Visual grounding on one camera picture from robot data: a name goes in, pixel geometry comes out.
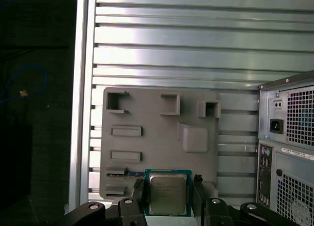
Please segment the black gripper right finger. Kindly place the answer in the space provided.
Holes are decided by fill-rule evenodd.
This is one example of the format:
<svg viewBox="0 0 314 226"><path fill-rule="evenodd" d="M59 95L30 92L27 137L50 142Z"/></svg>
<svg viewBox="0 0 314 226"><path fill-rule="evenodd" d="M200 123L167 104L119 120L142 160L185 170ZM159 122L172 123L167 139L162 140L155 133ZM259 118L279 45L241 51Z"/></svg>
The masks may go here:
<svg viewBox="0 0 314 226"><path fill-rule="evenodd" d="M192 211L199 226L293 226L295 222L256 202L246 202L236 209L214 197L212 183L203 184L195 175L192 184Z"/></svg>

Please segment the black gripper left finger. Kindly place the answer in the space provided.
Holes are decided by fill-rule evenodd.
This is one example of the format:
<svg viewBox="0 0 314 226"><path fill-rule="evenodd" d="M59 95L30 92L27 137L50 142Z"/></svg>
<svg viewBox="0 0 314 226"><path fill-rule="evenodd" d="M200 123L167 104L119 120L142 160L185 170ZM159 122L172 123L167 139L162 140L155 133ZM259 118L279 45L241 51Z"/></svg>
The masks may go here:
<svg viewBox="0 0 314 226"><path fill-rule="evenodd" d="M63 216L64 226L144 226L145 180L137 179L130 197L109 208L96 201L84 203Z"/></svg>

